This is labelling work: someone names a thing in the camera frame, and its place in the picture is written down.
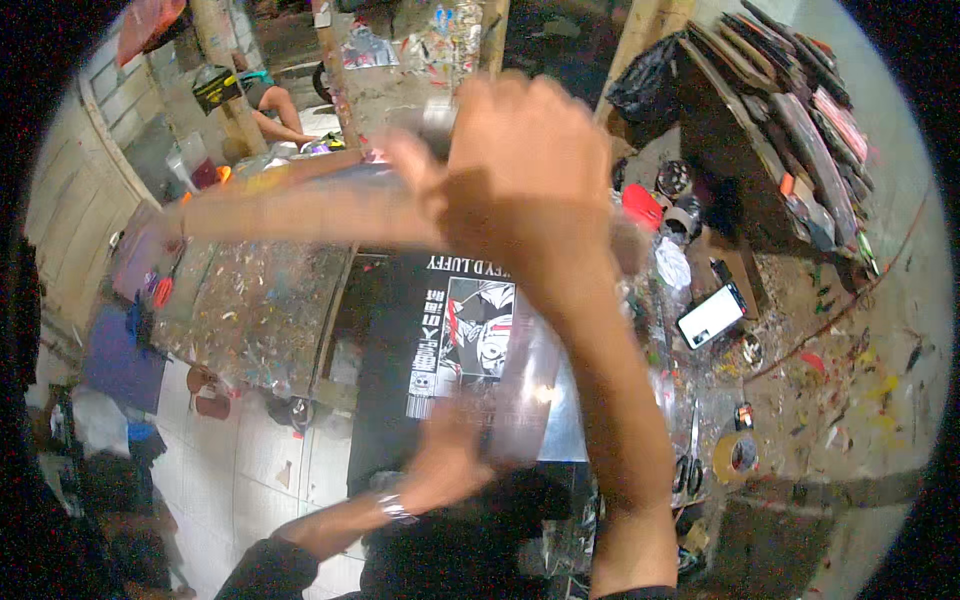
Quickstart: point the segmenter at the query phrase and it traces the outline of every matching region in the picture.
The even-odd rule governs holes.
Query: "phone screen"
[[[716,291],[677,321],[691,348],[698,348],[736,322],[747,312],[740,291],[732,282]]]

